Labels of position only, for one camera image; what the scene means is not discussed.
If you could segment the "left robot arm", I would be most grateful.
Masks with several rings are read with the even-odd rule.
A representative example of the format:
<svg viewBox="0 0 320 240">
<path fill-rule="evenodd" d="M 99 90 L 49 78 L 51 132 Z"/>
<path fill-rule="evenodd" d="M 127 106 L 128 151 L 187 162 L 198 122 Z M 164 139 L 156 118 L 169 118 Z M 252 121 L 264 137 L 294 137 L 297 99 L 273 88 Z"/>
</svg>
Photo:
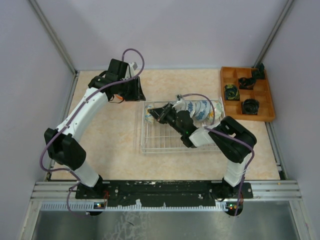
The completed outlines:
<svg viewBox="0 0 320 240">
<path fill-rule="evenodd" d="M 103 195 L 102 177 L 86 162 L 86 151 L 80 140 L 100 109 L 114 96 L 124 101 L 145 101 L 139 75 L 135 72 L 137 63 L 112 59 L 108 70 L 95 76 L 88 84 L 84 96 L 70 115 L 55 129 L 44 133 L 48 156 L 63 166 L 84 186 L 91 197 Z"/>
</svg>

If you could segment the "yellow floral bowl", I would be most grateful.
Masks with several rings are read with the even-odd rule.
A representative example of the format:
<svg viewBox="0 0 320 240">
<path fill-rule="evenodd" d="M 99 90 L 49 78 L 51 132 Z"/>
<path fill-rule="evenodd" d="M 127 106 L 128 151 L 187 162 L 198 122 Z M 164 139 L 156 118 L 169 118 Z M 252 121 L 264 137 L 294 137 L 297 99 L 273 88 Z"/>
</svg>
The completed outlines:
<svg viewBox="0 0 320 240">
<path fill-rule="evenodd" d="M 214 108 L 212 108 L 212 107 L 210 108 L 210 113 L 207 116 L 207 122 L 210 124 L 213 121 L 216 123 L 220 119 L 220 117 L 223 113 L 222 105 L 218 100 L 213 100 L 212 104 L 213 104 Z"/>
</svg>

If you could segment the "blue white patterned bowl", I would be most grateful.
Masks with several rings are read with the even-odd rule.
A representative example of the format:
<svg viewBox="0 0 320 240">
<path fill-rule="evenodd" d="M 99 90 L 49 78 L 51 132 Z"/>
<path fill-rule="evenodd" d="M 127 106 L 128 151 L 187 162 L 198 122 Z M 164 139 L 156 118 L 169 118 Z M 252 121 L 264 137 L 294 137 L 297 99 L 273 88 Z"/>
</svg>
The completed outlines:
<svg viewBox="0 0 320 240">
<path fill-rule="evenodd" d="M 195 103 L 195 113 L 193 118 L 198 122 L 203 122 L 212 110 L 208 100 L 199 100 Z"/>
</svg>

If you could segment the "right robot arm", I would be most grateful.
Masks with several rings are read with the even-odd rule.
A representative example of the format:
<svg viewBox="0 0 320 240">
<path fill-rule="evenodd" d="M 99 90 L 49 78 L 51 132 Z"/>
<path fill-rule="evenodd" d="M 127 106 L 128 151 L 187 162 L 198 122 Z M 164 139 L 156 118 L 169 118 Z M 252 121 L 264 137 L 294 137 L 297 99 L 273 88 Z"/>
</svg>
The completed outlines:
<svg viewBox="0 0 320 240">
<path fill-rule="evenodd" d="M 147 112 L 160 124 L 168 124 L 180 134 L 188 148 L 216 144 L 227 158 L 227 169 L 222 178 L 223 192 L 229 198 L 241 197 L 247 168 L 255 156 L 257 138 L 230 116 L 220 123 L 196 127 L 187 110 L 177 111 L 171 103 L 150 108 Z"/>
</svg>

